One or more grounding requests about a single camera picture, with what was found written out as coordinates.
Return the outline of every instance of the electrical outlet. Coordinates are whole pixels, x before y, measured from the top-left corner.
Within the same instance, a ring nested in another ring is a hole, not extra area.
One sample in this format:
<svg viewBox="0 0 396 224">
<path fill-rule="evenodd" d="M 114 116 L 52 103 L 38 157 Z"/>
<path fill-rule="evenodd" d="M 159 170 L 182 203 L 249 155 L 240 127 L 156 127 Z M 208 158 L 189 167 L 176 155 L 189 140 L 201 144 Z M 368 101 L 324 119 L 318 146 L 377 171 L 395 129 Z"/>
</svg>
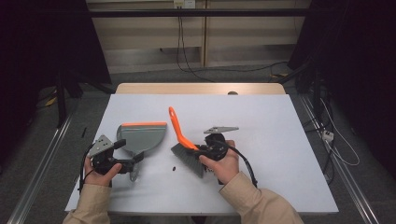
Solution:
<svg viewBox="0 0 396 224">
<path fill-rule="evenodd" d="M 174 0 L 174 8 L 184 8 L 184 0 Z"/>
<path fill-rule="evenodd" d="M 195 8 L 195 0 L 184 0 L 184 8 Z"/>
</svg>

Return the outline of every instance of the black cable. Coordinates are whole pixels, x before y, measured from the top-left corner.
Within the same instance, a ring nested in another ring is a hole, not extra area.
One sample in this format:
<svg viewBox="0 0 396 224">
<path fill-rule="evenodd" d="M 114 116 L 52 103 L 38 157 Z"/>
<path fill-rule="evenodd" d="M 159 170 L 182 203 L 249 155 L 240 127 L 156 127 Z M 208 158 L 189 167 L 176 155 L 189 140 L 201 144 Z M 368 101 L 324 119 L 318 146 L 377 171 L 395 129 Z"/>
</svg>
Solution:
<svg viewBox="0 0 396 224">
<path fill-rule="evenodd" d="M 345 22 L 345 17 L 346 17 L 347 11 L 349 9 L 350 2 L 351 2 L 350 0 L 347 0 L 343 15 L 336 18 L 335 21 L 333 22 L 333 24 L 328 25 L 328 29 L 325 31 L 325 34 L 322 36 L 322 38 L 316 44 L 315 48 L 313 50 L 311 50 L 311 52 L 308 54 L 307 59 L 304 61 L 304 63 L 302 65 L 300 65 L 300 67 L 294 69 L 294 71 L 291 72 L 290 74 L 288 74 L 286 77 L 279 80 L 278 81 L 279 84 L 283 85 L 286 82 L 290 81 L 292 78 L 301 76 L 301 73 L 304 72 L 308 67 L 312 66 L 312 64 L 318 63 L 318 57 L 319 57 L 319 54 L 323 51 L 323 48 L 324 48 L 323 46 L 330 46 L 330 47 L 328 47 L 328 49 L 333 47 L 333 45 L 336 43 L 336 41 L 338 39 L 338 36 L 341 33 L 342 27 Z M 330 42 L 329 36 L 331 36 L 331 33 L 333 33 L 333 30 L 337 27 L 338 23 L 340 23 L 338 30 L 335 31 L 336 34 L 333 37 L 332 43 L 329 43 Z"/>
<path fill-rule="evenodd" d="M 94 172 L 95 170 L 94 169 L 92 169 L 92 170 L 90 170 L 87 174 L 85 174 L 85 177 L 84 177 L 84 182 L 85 182 L 85 179 L 87 178 L 87 176 L 88 175 L 90 175 L 90 174 L 92 174 L 92 172 Z"/>
<path fill-rule="evenodd" d="M 238 154 L 244 160 L 244 162 L 247 166 L 247 170 L 248 170 L 248 172 L 250 174 L 250 178 L 251 178 L 251 183 L 254 185 L 254 187 L 257 188 L 258 181 L 257 181 L 256 177 L 254 176 L 253 169 L 251 168 L 250 162 L 248 162 L 248 159 L 244 155 L 242 155 L 242 153 L 238 149 L 228 145 L 227 143 L 221 142 L 221 141 L 217 141 L 217 140 L 213 140 L 213 139 L 206 139 L 206 141 L 210 141 L 213 143 L 223 145 L 224 147 L 227 147 L 227 148 L 231 149 L 232 151 L 234 151 L 236 154 Z"/>
<path fill-rule="evenodd" d="M 87 149 L 84 152 L 84 155 L 82 157 L 81 165 L 79 168 L 79 188 L 78 191 L 81 193 L 82 188 L 84 186 L 84 163 L 85 163 L 85 158 L 87 157 L 88 153 L 90 152 L 91 148 L 93 147 L 93 144 L 90 144 Z"/>
<path fill-rule="evenodd" d="M 206 68 L 206 69 L 198 69 L 198 70 L 192 70 L 189 62 L 187 60 L 187 56 L 186 56 L 186 48 L 185 48 L 185 44 L 184 44 L 184 32 L 183 32 L 183 20 L 181 17 L 178 18 L 178 41 L 177 41 L 177 66 L 178 68 L 183 71 L 183 72 L 187 72 L 187 73 L 192 73 L 193 75 L 195 75 L 196 77 L 209 81 L 209 82 L 215 82 L 213 80 L 207 79 L 207 78 L 203 78 L 203 77 L 199 77 L 197 76 L 195 73 L 196 72 L 206 72 L 206 71 L 224 71 L 224 72 L 255 72 L 255 71 L 260 71 L 266 68 L 271 68 L 271 73 L 272 73 L 272 67 L 274 65 L 277 64 L 281 64 L 281 63 L 288 63 L 288 62 L 278 62 L 278 63 L 272 63 L 270 65 L 264 66 L 264 67 L 260 67 L 260 68 L 254 68 L 254 69 L 247 69 L 247 70 L 237 70 L 237 69 L 223 69 L 223 68 Z M 183 68 L 181 68 L 180 63 L 179 63 L 179 59 L 178 59 L 178 53 L 179 53 L 179 48 L 180 48 L 180 38 L 181 38 L 181 42 L 182 42 L 182 47 L 183 47 L 183 53 L 184 53 L 184 59 L 186 61 L 186 64 L 189 68 L 189 70 L 185 70 Z"/>
<path fill-rule="evenodd" d="M 296 8 L 296 6 L 297 6 L 297 0 L 294 0 L 293 8 Z M 293 20 L 294 20 L 294 32 L 296 33 L 296 36 L 297 36 L 298 32 L 297 32 L 297 25 L 296 25 L 296 17 L 293 17 Z"/>
<path fill-rule="evenodd" d="M 301 126 L 305 127 L 306 125 L 308 125 L 310 122 L 313 122 L 314 120 L 316 120 L 316 119 L 311 119 L 309 121 L 306 121 L 306 122 L 302 123 Z"/>
<path fill-rule="evenodd" d="M 332 118 L 333 118 L 333 112 L 332 112 L 332 107 L 331 107 L 331 104 L 330 104 L 330 94 L 329 94 L 329 93 L 326 94 L 326 98 L 327 98 L 327 99 L 324 99 L 324 100 L 323 100 L 322 98 L 320 98 L 320 101 L 321 101 L 323 104 L 325 104 L 325 106 L 328 108 L 328 110 L 329 110 L 329 114 L 328 114 L 328 116 L 329 116 L 329 121 L 331 121 Z M 334 133 L 334 127 L 333 127 L 332 123 L 331 123 L 330 129 L 331 129 L 331 132 Z M 333 140 L 331 141 L 331 143 L 329 144 L 329 147 L 331 148 L 329 151 L 327 151 L 327 148 L 326 148 L 326 145 L 324 144 L 324 141 L 321 141 L 321 142 L 322 142 L 322 145 L 323 145 L 323 147 L 324 147 L 324 149 L 325 149 L 326 152 L 327 152 L 327 158 L 326 158 L 325 165 L 324 165 L 323 168 L 322 168 L 322 173 L 323 173 L 323 174 L 326 173 L 326 170 L 327 170 L 327 168 L 328 168 L 329 163 L 332 165 L 332 177 L 330 177 L 330 181 L 328 182 L 328 185 L 330 185 L 330 184 L 332 183 L 332 181 L 333 181 L 333 179 L 334 179 L 334 177 L 335 177 L 334 163 L 333 163 L 332 158 L 331 158 L 331 155 L 332 155 L 332 148 L 334 148 L 334 141 L 335 141 L 335 139 L 333 139 Z"/>
<path fill-rule="evenodd" d="M 272 66 L 270 66 L 270 78 L 268 79 L 268 83 L 272 81 Z"/>
<path fill-rule="evenodd" d="M 179 64 L 179 61 L 178 61 L 178 50 L 179 50 L 179 48 L 180 48 L 180 38 L 181 38 L 181 43 L 182 43 L 182 45 L 183 45 L 184 59 L 185 59 L 185 61 L 186 61 L 187 67 L 189 68 L 189 71 L 185 71 L 184 69 L 182 69 L 182 68 L 180 67 L 180 64 Z M 181 19 L 181 17 L 178 17 L 177 66 L 178 66 L 178 68 L 179 68 L 181 71 L 183 71 L 183 72 L 190 72 L 190 73 L 192 73 L 195 77 L 198 77 L 199 79 L 202 79 L 202 80 L 205 80 L 205 81 L 208 81 L 208 82 L 215 82 L 215 81 L 210 80 L 210 79 L 208 79 L 208 78 L 199 77 L 199 76 L 196 75 L 196 74 L 192 71 L 192 69 L 190 68 L 189 61 L 187 60 L 186 48 L 185 48 L 185 46 L 184 46 L 183 20 Z"/>
<path fill-rule="evenodd" d="M 330 106 L 330 100 L 331 100 L 331 98 L 330 98 L 329 91 L 326 90 L 326 89 L 324 89 L 324 90 L 323 90 L 323 89 L 320 89 L 320 91 L 325 91 L 325 92 L 326 92 L 324 98 L 323 98 L 323 97 L 320 97 L 320 99 L 321 99 L 321 100 L 326 104 L 326 106 L 329 108 L 330 117 L 332 118 L 332 108 L 331 108 L 331 106 Z M 320 116 L 321 116 L 321 117 L 322 117 L 323 112 L 324 112 L 324 106 L 321 108 L 321 111 L 320 111 Z M 327 120 L 327 123 L 326 123 L 326 124 L 323 125 L 322 123 L 318 123 L 318 125 L 319 125 L 318 128 L 312 129 L 312 130 L 306 130 L 305 133 L 311 133 L 311 132 L 316 132 L 316 131 L 321 132 L 324 128 L 327 128 L 329 125 L 331 125 L 331 127 L 332 127 L 332 123 L 331 123 L 331 120 L 330 120 L 330 119 Z"/>
</svg>

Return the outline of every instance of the sleeve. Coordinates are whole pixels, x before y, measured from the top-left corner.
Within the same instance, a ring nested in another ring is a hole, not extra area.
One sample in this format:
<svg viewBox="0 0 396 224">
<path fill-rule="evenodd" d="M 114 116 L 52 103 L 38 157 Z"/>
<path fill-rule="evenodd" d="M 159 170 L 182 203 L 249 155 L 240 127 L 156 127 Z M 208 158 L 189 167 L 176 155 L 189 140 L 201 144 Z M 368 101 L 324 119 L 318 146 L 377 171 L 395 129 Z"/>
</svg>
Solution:
<svg viewBox="0 0 396 224">
<path fill-rule="evenodd" d="M 85 184 L 75 210 L 70 211 L 64 224 L 110 223 L 107 214 L 111 188 Z"/>
<path fill-rule="evenodd" d="M 269 189 L 256 189 L 242 172 L 220 194 L 241 216 L 242 223 L 303 223 L 286 199 Z"/>
</svg>

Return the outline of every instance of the hand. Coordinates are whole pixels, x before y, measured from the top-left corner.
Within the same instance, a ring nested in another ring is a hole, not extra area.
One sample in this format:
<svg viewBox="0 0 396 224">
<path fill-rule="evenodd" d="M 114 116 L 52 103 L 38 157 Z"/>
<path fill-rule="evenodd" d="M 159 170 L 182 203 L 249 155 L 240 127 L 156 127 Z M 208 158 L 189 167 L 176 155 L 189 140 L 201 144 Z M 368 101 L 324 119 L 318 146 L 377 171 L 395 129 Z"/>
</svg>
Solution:
<svg viewBox="0 0 396 224">
<path fill-rule="evenodd" d="M 100 185 L 100 186 L 106 186 L 108 187 L 110 185 L 111 179 L 119 173 L 122 165 L 117 163 L 111 169 L 107 172 L 105 175 L 100 175 L 93 171 L 93 167 L 91 165 L 91 159 L 90 158 L 85 158 L 84 162 L 84 169 L 85 169 L 85 174 L 88 174 L 85 177 L 85 184 L 92 184 L 92 185 Z"/>
<path fill-rule="evenodd" d="M 229 146 L 235 147 L 235 142 L 233 140 L 225 141 Z M 234 176 L 239 173 L 239 157 L 234 151 L 228 149 L 225 157 L 220 161 L 210 160 L 206 156 L 200 156 L 199 160 L 202 164 L 206 165 L 209 169 L 215 172 L 224 185 L 227 185 Z"/>
</svg>

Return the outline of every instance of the cable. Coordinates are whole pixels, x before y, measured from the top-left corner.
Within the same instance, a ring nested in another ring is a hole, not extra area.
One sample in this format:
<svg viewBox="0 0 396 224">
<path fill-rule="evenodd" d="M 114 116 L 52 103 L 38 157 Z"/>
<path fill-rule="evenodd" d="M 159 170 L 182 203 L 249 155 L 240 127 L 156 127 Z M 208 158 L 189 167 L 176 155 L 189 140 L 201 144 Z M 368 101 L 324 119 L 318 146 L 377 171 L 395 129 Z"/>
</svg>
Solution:
<svg viewBox="0 0 396 224">
<path fill-rule="evenodd" d="M 329 119 L 330 119 L 330 121 L 331 121 L 331 123 L 332 123 L 332 126 L 333 126 L 334 129 L 337 131 L 337 133 L 340 134 L 341 138 L 342 138 L 342 139 L 349 145 L 349 147 L 352 149 L 352 151 L 353 151 L 353 153 L 355 154 L 355 156 L 356 156 L 356 158 L 358 159 L 358 161 L 357 161 L 356 163 L 351 163 L 351 162 L 345 161 L 345 160 L 341 157 L 341 155 L 333 149 L 333 147 L 330 147 L 330 150 L 331 150 L 331 151 L 334 153 L 334 155 L 335 155 L 338 159 L 340 159 L 343 163 L 348 164 L 348 165 L 351 165 L 351 166 L 359 165 L 359 163 L 361 162 L 361 159 L 359 158 L 358 153 L 356 153 L 356 151 L 355 151 L 355 149 L 352 147 L 352 145 L 350 145 L 350 144 L 348 143 L 348 141 L 345 139 L 345 137 L 344 137 L 343 135 L 341 135 L 341 133 L 340 133 L 340 132 L 338 131 L 338 129 L 335 127 L 335 124 L 334 124 L 334 122 L 332 121 L 330 112 L 329 112 L 329 110 L 328 110 L 326 104 L 324 103 L 324 101 L 323 101 L 321 98 L 320 98 L 320 101 L 323 103 L 324 108 L 325 108 L 327 114 L 329 115 Z"/>
<path fill-rule="evenodd" d="M 327 160 L 326 160 L 325 165 L 324 165 L 323 168 L 322 168 L 322 173 L 323 173 L 323 174 L 326 173 L 326 170 L 327 170 L 327 167 L 328 167 L 329 163 L 332 165 L 332 177 L 330 177 L 330 181 L 327 183 L 328 185 L 330 185 L 330 184 L 332 183 L 332 181 L 334 180 L 334 177 L 335 177 L 334 163 L 333 163 L 333 161 L 331 160 L 332 150 L 327 151 L 327 148 L 326 148 L 326 145 L 324 144 L 324 142 L 321 141 L 321 143 L 322 143 L 324 149 L 325 149 L 326 152 L 327 152 Z"/>
<path fill-rule="evenodd" d="M 81 191 L 82 191 L 82 188 L 84 187 L 84 180 L 85 180 L 85 178 L 84 178 L 84 163 L 85 163 L 85 158 L 87 157 L 87 155 L 88 155 L 88 153 L 90 152 L 90 149 L 93 147 L 93 144 L 90 144 L 88 147 L 87 147 L 87 149 L 85 150 L 85 152 L 84 152 L 84 155 L 83 155 L 83 157 L 82 157 L 82 160 L 81 160 L 81 165 L 80 165 L 80 167 L 79 167 L 79 188 L 78 188 L 78 191 L 79 191 L 79 193 L 81 194 Z"/>
<path fill-rule="evenodd" d="M 212 139 L 206 139 L 206 140 L 211 141 L 213 143 L 218 143 L 220 145 L 223 145 L 223 146 L 231 149 L 232 151 L 234 151 L 236 154 L 238 154 L 244 160 L 245 165 L 247 166 L 247 170 L 248 170 L 248 172 L 250 174 L 250 178 L 251 178 L 251 183 L 254 185 L 254 187 L 257 188 L 258 181 L 257 181 L 256 177 L 254 176 L 253 169 L 251 168 L 250 162 L 248 162 L 248 159 L 244 155 L 242 155 L 242 153 L 238 149 L 228 145 L 227 143 L 221 142 L 221 141 L 212 140 Z"/>
<path fill-rule="evenodd" d="M 85 182 L 85 179 L 87 178 L 87 176 L 88 175 L 90 175 L 90 174 L 92 174 L 92 172 L 94 172 L 95 170 L 94 169 L 92 169 L 92 170 L 90 170 L 87 174 L 85 174 L 85 177 L 84 177 L 84 182 Z"/>
<path fill-rule="evenodd" d="M 343 26 L 343 23 L 344 23 L 344 20 L 345 20 L 345 16 L 346 16 L 347 10 L 348 10 L 348 8 L 349 8 L 349 4 L 350 4 L 350 0 L 348 0 L 348 1 L 346 2 L 346 7 L 345 7 L 345 10 L 344 10 L 343 15 L 340 16 L 339 18 L 337 18 L 337 19 L 335 20 L 335 22 L 334 22 L 334 24 L 332 25 L 332 27 L 331 27 L 330 29 L 328 29 L 328 30 L 326 31 L 326 34 L 324 34 L 324 36 L 321 38 L 321 40 L 320 40 L 319 43 L 318 43 L 317 49 L 322 48 L 322 46 L 325 44 L 325 40 L 324 40 L 324 39 L 325 39 L 325 36 L 328 36 L 328 35 L 331 33 L 331 31 L 332 31 L 333 29 L 335 29 L 335 27 L 337 26 L 337 24 L 338 24 L 339 22 L 341 22 L 341 24 L 339 25 L 338 30 L 336 31 L 337 33 L 336 33 L 336 35 L 335 35 L 335 38 L 334 38 L 334 40 L 333 40 L 333 42 L 332 42 L 332 45 L 334 45 L 334 43 L 335 43 L 336 40 L 338 39 L 338 36 L 339 36 L 339 34 L 340 34 L 340 32 L 341 32 L 341 29 L 342 29 L 342 26 Z M 318 54 L 318 50 L 317 50 L 317 52 L 314 52 L 313 55 L 311 55 L 311 56 L 309 57 L 310 60 L 313 61 L 313 62 L 315 62 L 315 59 L 317 58 L 317 54 Z"/>
<path fill-rule="evenodd" d="M 260 71 L 266 68 L 271 68 L 271 73 L 272 73 L 272 67 L 274 65 L 277 64 L 281 64 L 281 63 L 287 63 L 287 62 L 278 62 L 278 63 L 272 63 L 270 65 L 264 66 L 264 67 L 260 67 L 260 68 L 253 68 L 253 69 L 247 69 L 247 70 L 237 70 L 237 69 L 222 69 L 222 68 L 206 68 L 206 69 L 197 69 L 197 70 L 192 70 L 189 62 L 187 60 L 187 55 L 186 55 L 186 49 L 185 49 L 185 44 L 184 44 L 184 32 L 183 32 L 183 20 L 181 17 L 178 17 L 178 41 L 177 41 L 177 66 L 178 68 L 183 71 L 183 72 L 188 72 L 188 73 L 192 73 L 195 77 L 198 77 L 200 79 L 203 79 L 205 81 L 209 81 L 209 82 L 215 82 L 213 80 L 207 79 L 207 78 L 203 78 L 203 77 L 199 77 L 197 76 L 195 73 L 196 72 L 206 72 L 206 71 L 224 71 L 224 72 L 255 72 L 255 71 Z M 180 66 L 179 63 L 179 59 L 178 59 L 178 54 L 179 54 L 179 49 L 180 49 L 180 39 L 182 42 L 182 48 L 183 48 L 183 54 L 184 54 L 184 59 L 186 61 L 186 65 L 188 66 L 189 70 L 185 70 Z"/>
<path fill-rule="evenodd" d="M 183 70 L 183 69 L 180 67 L 180 64 L 179 64 L 179 61 L 178 61 L 178 50 L 179 50 L 179 48 L 180 48 L 180 37 L 181 37 L 181 42 L 182 42 L 182 45 L 183 45 L 184 59 L 186 60 L 186 65 L 187 65 L 187 67 L 189 68 L 190 71 L 185 71 L 185 70 Z M 196 74 L 192 71 L 192 69 L 190 68 L 189 61 L 187 60 L 187 56 L 186 56 L 186 48 L 184 47 L 183 20 L 181 19 L 181 17 L 178 17 L 177 66 L 178 66 L 178 68 L 179 68 L 181 71 L 190 72 L 190 73 L 192 73 L 195 77 L 198 77 L 198 78 L 200 78 L 200 79 L 202 79 L 202 80 L 205 80 L 205 81 L 208 81 L 208 82 L 215 82 L 215 81 L 210 80 L 210 79 L 208 79 L 208 78 L 199 77 L 199 76 L 196 75 Z"/>
<path fill-rule="evenodd" d="M 272 66 L 270 66 L 270 79 L 268 79 L 268 83 L 270 83 L 272 80 Z"/>
<path fill-rule="evenodd" d="M 296 8 L 296 6 L 297 6 L 297 0 L 294 0 L 294 7 L 293 8 Z M 296 33 L 296 37 L 298 37 L 297 36 L 298 32 L 297 32 L 297 25 L 296 25 L 296 17 L 293 17 L 293 20 L 294 20 L 294 32 Z"/>
<path fill-rule="evenodd" d="M 332 118 L 332 108 L 331 108 L 331 105 L 330 105 L 330 94 L 329 94 L 329 91 L 328 91 L 327 89 L 324 89 L 324 90 L 323 90 L 323 89 L 320 89 L 320 95 L 321 95 L 322 91 L 325 91 L 325 93 L 326 93 L 325 96 L 324 96 L 324 98 L 327 99 L 327 100 L 326 100 L 326 104 L 328 105 L 328 108 L 330 109 L 330 112 L 331 112 L 330 116 L 331 116 L 331 118 Z M 323 112 L 324 112 L 324 109 L 321 108 L 321 110 L 320 110 L 320 119 L 319 119 L 319 118 L 313 118 L 313 119 L 311 120 L 311 121 L 316 120 L 316 121 L 318 122 L 318 126 L 319 126 L 319 127 L 316 128 L 316 129 L 312 129 L 312 130 L 306 130 L 305 133 L 311 133 L 311 132 L 317 132 L 317 131 L 321 132 L 324 128 L 328 127 L 328 126 L 331 124 L 331 122 L 330 122 L 329 119 L 327 120 L 327 123 L 324 124 L 324 125 L 320 122 L 320 121 L 322 120 L 322 114 L 323 114 Z"/>
<path fill-rule="evenodd" d="M 306 121 L 306 122 L 302 123 L 301 126 L 305 127 L 305 126 L 308 125 L 310 122 L 313 122 L 313 121 L 315 121 L 315 120 L 317 120 L 317 119 L 311 119 L 311 120 L 309 120 L 309 121 Z"/>
</svg>

